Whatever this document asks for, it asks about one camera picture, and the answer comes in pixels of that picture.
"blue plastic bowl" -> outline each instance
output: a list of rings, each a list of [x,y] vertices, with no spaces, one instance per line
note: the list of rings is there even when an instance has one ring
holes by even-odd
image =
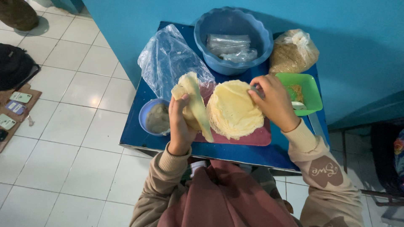
[[[160,104],[160,103],[164,103],[166,104],[166,106],[168,107],[170,105],[170,101],[167,101],[165,99],[152,99],[150,101],[148,101],[143,107],[142,109],[140,109],[140,113],[139,113],[139,123],[140,126],[142,126],[142,128],[144,129],[144,131],[154,135],[154,136],[158,136],[158,137],[162,137],[164,136],[161,133],[153,133],[150,132],[149,130],[147,130],[146,128],[146,118],[147,118],[147,114],[150,112],[150,110],[152,109],[153,106]]]
[[[206,48],[208,34],[249,35],[251,48],[257,49],[258,58],[243,63],[222,60]],[[214,8],[203,14],[196,22],[194,38],[206,64],[216,72],[227,76],[241,74],[263,63],[271,55],[274,47],[272,32],[265,29],[261,21],[250,13],[244,13],[240,8]]]

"green tray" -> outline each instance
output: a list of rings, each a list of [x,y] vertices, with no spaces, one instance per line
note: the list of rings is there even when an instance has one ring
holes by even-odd
[[[309,74],[298,73],[277,73],[275,76],[279,78],[284,86],[298,84],[302,87],[303,102],[307,110],[295,110],[296,115],[306,116],[323,108],[323,102],[314,77]]]

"sweater sleeve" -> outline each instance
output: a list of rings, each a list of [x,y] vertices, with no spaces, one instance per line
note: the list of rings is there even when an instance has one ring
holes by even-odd
[[[164,152],[157,154],[150,162],[149,175],[133,210],[131,227],[157,226],[168,207],[174,188],[180,185],[192,150],[189,148],[184,156],[174,156],[167,150],[169,144]]]
[[[289,140],[290,159],[310,185],[300,216],[302,225],[363,227],[360,191],[338,165],[322,137],[314,136],[303,120],[295,130],[283,134]]]

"person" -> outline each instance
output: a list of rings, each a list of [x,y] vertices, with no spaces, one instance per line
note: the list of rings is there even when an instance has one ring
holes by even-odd
[[[171,99],[171,141],[150,162],[143,192],[135,204],[131,227],[144,226],[307,226],[363,227],[360,191],[355,188],[320,136],[314,136],[293,111],[289,95],[275,76],[251,81],[265,98],[248,91],[262,112],[289,140],[288,154],[310,186],[300,220],[288,211],[267,168],[251,173],[221,160],[193,171],[180,183],[196,131],[184,121],[189,97]]]

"thin crepe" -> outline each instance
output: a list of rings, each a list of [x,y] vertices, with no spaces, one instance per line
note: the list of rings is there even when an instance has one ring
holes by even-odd
[[[198,78],[195,72],[184,74],[178,80],[178,84],[171,90],[175,100],[184,94],[189,95],[189,103],[182,111],[185,122],[193,129],[202,131],[206,141],[212,143],[213,137],[210,132],[210,124],[206,114],[203,98],[200,94]]]
[[[213,130],[227,139],[240,139],[264,125],[262,111],[253,102],[250,85],[230,80],[216,86],[206,106]]]

